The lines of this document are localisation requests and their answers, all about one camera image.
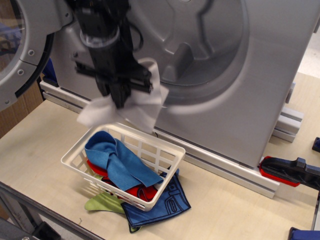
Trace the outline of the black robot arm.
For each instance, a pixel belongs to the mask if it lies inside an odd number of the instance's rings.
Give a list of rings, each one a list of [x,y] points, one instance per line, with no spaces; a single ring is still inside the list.
[[[140,65],[133,53],[131,29],[139,29],[127,18],[131,9],[127,0],[69,0],[67,4],[80,26],[81,42],[88,48],[93,66],[76,61],[76,72],[95,78],[100,93],[111,96],[120,109],[131,90],[150,93],[151,72]]]

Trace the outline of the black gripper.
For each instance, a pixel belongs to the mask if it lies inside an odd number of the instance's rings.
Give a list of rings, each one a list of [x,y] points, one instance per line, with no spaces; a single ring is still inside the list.
[[[133,56],[133,52],[143,46],[142,37],[137,47],[134,47],[131,37],[81,37],[80,40],[88,52],[81,55],[73,53],[71,58],[76,64],[76,72],[94,77],[101,95],[111,94],[117,109],[124,107],[132,89],[151,93],[152,74]]]

